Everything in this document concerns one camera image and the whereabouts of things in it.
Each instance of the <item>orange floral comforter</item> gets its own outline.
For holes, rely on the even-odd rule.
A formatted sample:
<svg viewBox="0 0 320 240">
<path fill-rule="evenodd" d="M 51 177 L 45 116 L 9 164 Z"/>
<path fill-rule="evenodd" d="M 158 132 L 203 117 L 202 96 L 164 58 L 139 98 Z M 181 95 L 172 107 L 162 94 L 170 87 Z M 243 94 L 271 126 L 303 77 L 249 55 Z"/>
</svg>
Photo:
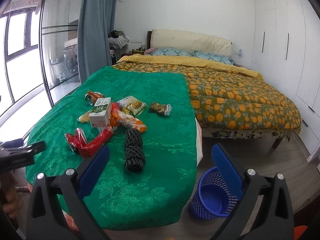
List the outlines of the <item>orange floral comforter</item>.
<svg viewBox="0 0 320 240">
<path fill-rule="evenodd" d="M 259 75 L 248 76 L 236 67 L 223 69 L 224 64 L 217 62 L 217 67 L 212 62 L 194 67 L 186 59 L 183 65 L 177 65 L 164 57 L 148 57 L 145 62 L 140 57 L 138 62 L 131 56 L 113 67 L 123 71 L 182 73 L 202 128 L 300 132 L 301 117 L 295 104 Z"/>
</svg>

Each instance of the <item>blue curtain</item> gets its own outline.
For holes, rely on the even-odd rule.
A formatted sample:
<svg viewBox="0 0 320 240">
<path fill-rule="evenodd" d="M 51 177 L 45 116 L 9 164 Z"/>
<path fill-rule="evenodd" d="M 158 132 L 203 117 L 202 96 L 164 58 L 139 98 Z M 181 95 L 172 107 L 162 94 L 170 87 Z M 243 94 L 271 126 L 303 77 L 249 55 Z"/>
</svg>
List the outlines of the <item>blue curtain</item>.
<svg viewBox="0 0 320 240">
<path fill-rule="evenodd" d="M 111 65 L 108 33 L 113 31 L 116 0 L 82 0 L 78 24 L 78 67 L 81 84 Z"/>
</svg>

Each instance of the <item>blue wastebasket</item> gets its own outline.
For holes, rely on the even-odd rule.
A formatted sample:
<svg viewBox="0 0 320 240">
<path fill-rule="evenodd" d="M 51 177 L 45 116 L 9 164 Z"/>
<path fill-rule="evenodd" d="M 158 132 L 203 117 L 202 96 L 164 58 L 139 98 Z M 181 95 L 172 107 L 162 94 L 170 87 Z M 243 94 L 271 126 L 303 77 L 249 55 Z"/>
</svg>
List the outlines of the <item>blue wastebasket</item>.
<svg viewBox="0 0 320 240">
<path fill-rule="evenodd" d="M 209 169 L 200 179 L 197 192 L 189 204 L 191 214 L 200 220 L 227 217 L 238 198 L 229 192 L 217 167 Z"/>
</svg>

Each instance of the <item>green bedspread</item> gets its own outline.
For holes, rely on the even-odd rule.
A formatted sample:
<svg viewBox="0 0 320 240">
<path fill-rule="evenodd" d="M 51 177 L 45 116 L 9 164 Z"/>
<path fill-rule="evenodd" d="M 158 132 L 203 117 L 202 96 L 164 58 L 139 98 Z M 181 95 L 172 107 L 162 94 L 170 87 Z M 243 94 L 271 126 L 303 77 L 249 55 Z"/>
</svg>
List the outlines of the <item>green bedspread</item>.
<svg viewBox="0 0 320 240">
<path fill-rule="evenodd" d="M 35 176 L 62 174 L 76 168 L 82 157 L 71 151 L 64 133 L 84 129 L 88 141 L 98 135 L 89 123 L 77 118 L 92 107 L 84 100 L 87 90 L 98 91 L 112 101 L 135 96 L 147 103 L 171 104 L 170 117 L 159 116 L 147 109 L 138 117 L 147 126 L 143 133 L 146 166 L 141 174 L 124 167 L 125 129 L 119 127 L 107 143 L 110 161 L 92 194 L 84 198 L 100 226 L 110 230 L 129 230 L 163 226 L 180 218 L 196 181 L 196 123 L 182 74 L 124 72 L 105 67 L 94 73 L 73 94 L 63 98 L 33 128 L 28 143 L 44 140 L 47 150 L 27 167 L 27 180 Z M 62 196 L 63 210 L 68 212 Z"/>
</svg>

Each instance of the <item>white wardrobe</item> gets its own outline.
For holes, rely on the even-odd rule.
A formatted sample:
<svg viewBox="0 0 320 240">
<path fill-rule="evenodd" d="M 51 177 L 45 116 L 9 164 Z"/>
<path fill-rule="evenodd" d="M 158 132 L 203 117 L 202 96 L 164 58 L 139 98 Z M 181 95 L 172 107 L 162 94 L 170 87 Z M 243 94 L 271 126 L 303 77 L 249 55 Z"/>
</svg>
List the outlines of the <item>white wardrobe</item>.
<svg viewBox="0 0 320 240">
<path fill-rule="evenodd" d="M 320 20 L 308 0 L 255 0 L 251 69 L 295 102 L 308 161 L 320 154 Z"/>
</svg>

